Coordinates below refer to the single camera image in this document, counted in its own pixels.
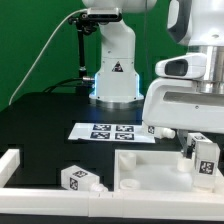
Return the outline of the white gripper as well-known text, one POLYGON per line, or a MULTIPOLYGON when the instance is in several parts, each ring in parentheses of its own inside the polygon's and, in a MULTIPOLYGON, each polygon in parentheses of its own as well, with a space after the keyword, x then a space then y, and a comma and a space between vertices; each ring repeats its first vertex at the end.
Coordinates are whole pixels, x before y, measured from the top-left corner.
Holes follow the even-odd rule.
POLYGON ((181 153, 191 159, 186 130, 224 134, 224 96, 199 93, 196 81, 157 78, 147 91, 142 122, 178 129, 181 153))

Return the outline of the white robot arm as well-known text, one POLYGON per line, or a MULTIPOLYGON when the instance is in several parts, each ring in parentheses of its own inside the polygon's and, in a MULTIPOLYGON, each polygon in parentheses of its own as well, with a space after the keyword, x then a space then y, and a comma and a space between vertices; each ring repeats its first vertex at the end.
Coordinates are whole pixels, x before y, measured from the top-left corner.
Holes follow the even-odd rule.
POLYGON ((224 0, 170 0, 167 32, 188 51, 155 65, 142 124, 224 134, 224 0))

